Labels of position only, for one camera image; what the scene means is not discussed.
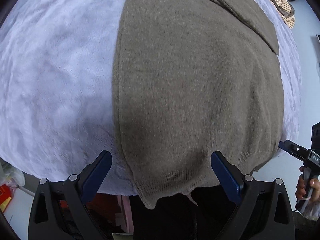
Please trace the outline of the person's right hand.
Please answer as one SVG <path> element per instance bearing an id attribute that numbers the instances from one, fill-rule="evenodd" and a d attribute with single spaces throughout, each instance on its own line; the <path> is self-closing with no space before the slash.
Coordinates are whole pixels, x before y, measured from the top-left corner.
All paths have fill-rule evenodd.
<path id="1" fill-rule="evenodd" d="M 313 188 L 312 196 L 310 197 L 310 202 L 319 202 L 319 196 L 320 196 L 320 182 L 317 178 L 310 180 L 310 187 Z M 305 191 L 305 183 L 303 176 L 300 175 L 298 179 L 298 184 L 296 186 L 296 198 L 298 200 L 302 200 L 302 198 L 306 195 Z"/>

